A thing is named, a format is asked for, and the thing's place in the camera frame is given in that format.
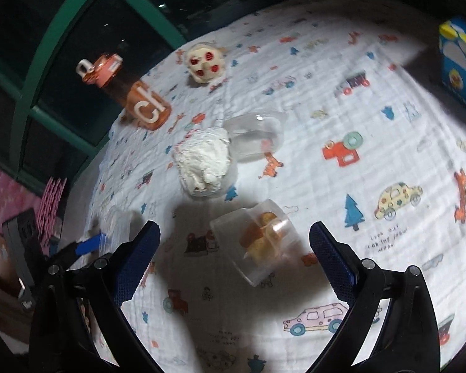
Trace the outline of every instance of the red tractor print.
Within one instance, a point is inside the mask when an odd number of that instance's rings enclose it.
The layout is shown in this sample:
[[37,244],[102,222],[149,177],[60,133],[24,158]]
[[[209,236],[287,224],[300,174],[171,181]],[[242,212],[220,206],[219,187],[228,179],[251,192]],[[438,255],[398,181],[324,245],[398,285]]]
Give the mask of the red tractor print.
[[345,81],[336,88],[335,97],[338,97],[342,94],[350,95],[352,94],[352,90],[360,85],[365,87],[369,87],[371,85],[368,79],[366,79],[365,71],[361,71],[346,78]]
[[438,339],[440,341],[440,346],[445,345],[450,339],[449,329],[453,319],[454,315],[451,314],[440,324],[438,324]]
[[357,149],[362,146],[363,138],[358,132],[347,133],[341,142],[327,142],[323,149],[324,159],[336,158],[339,167],[346,167],[359,161]]
[[174,310],[178,310],[181,315],[188,314],[188,303],[181,298],[181,290],[168,289],[169,297],[166,297],[162,302],[164,310],[171,314]]
[[395,35],[382,34],[382,35],[378,35],[378,38],[380,39],[380,44],[388,44],[389,42],[399,41],[399,39]]

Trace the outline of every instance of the white bun with red dots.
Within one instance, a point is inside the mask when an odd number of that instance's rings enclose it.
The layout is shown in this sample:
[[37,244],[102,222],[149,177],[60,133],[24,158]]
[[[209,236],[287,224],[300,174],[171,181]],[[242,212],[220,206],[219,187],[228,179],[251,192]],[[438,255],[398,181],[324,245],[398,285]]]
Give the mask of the white bun with red dots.
[[186,52],[185,63],[193,79],[201,84],[221,77],[225,71],[222,52],[210,44],[199,43]]

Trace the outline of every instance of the white blanket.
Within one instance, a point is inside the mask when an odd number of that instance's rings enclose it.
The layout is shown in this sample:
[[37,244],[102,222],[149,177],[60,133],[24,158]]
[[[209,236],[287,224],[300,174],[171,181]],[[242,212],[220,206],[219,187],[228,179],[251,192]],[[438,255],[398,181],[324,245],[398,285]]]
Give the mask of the white blanket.
[[[122,310],[164,371],[306,371],[347,309],[310,256],[318,220],[384,269],[420,266],[442,326],[442,364],[458,352],[466,341],[466,124],[434,82],[440,69],[424,62],[437,40],[437,24],[392,0],[291,0],[182,48],[228,49],[212,90],[189,86],[181,51],[143,77],[172,114],[155,132],[114,123],[87,226],[112,205],[133,213],[134,229],[159,224],[155,264]],[[191,128],[260,108],[288,114],[274,158],[239,164],[224,197],[187,196],[172,146]],[[289,215],[309,256],[252,288],[221,248],[184,255],[187,238],[206,236],[210,220],[267,198]],[[370,354],[386,306],[357,360]],[[98,330],[95,337],[113,360]]]

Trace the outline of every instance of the transparent plastic box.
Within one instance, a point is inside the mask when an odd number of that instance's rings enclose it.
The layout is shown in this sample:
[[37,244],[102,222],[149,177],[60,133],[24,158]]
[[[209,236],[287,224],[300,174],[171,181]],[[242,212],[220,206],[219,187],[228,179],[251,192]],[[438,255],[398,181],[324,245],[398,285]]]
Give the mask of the transparent plastic box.
[[252,286],[267,278],[299,240],[292,222],[271,199],[212,220],[211,228],[222,251]]
[[99,256],[113,254],[120,244],[127,243],[130,239],[130,214],[112,206],[100,222],[100,230]]
[[238,161],[261,158],[283,145],[287,114],[276,111],[250,112],[224,122],[231,139],[231,152]]

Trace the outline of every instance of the pink mat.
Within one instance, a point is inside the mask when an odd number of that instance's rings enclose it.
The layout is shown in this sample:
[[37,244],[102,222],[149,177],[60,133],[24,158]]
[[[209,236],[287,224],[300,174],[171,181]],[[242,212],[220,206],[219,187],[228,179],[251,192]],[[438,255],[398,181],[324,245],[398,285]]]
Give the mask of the pink mat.
[[0,234],[2,223],[32,207],[38,214],[40,198],[0,171]]

